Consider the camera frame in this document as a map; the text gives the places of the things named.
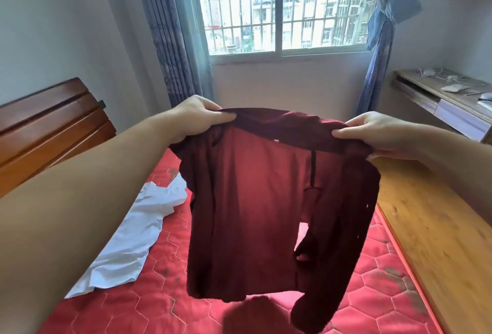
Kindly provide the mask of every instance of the tied curtain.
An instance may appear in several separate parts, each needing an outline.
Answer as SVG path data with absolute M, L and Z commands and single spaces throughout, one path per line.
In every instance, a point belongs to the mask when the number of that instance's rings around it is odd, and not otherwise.
M 175 107 L 191 95 L 214 100 L 212 68 L 199 0 L 142 0 Z
M 367 48 L 373 53 L 356 115 L 376 109 L 388 69 L 395 26 L 412 18 L 421 10 L 419 0 L 377 0 L 367 23 Z

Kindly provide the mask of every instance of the maroon garment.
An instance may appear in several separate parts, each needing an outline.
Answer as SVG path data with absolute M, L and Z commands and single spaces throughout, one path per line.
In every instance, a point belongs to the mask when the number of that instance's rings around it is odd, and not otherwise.
M 335 313 L 371 222 L 380 175 L 345 124 L 272 109 L 171 146 L 194 194 L 188 294 L 241 301 L 297 290 L 291 319 L 318 333 Z M 299 222 L 305 238 L 294 251 Z

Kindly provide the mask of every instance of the wooden desk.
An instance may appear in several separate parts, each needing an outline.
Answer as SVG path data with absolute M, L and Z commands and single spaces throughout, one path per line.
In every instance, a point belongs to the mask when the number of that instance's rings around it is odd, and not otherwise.
M 378 158 L 378 203 L 446 334 L 492 332 L 492 228 L 415 161 Z
M 450 70 L 446 72 L 462 77 Z M 492 112 L 477 105 L 480 95 L 466 96 L 441 90 L 452 82 L 436 77 L 423 77 L 419 70 L 395 71 L 392 86 L 417 105 L 444 121 L 456 131 L 476 141 L 492 144 Z M 470 88 L 480 92 L 492 92 L 492 85 L 467 78 Z

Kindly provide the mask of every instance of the wooden bed frame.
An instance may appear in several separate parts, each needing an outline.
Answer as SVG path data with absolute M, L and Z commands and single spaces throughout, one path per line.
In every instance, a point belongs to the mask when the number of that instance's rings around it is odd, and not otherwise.
M 0 106 L 0 197 L 115 133 L 79 78 Z

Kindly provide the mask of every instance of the curtain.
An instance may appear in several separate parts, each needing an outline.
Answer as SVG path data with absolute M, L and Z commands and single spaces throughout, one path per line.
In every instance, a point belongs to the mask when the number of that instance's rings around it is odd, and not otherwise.
M 412 18 L 421 10 L 419 0 L 377 0 L 367 23 L 367 48 L 373 53 L 356 115 L 375 110 L 378 105 L 393 46 L 395 25 Z
M 191 95 L 214 100 L 200 0 L 142 0 L 174 107 Z

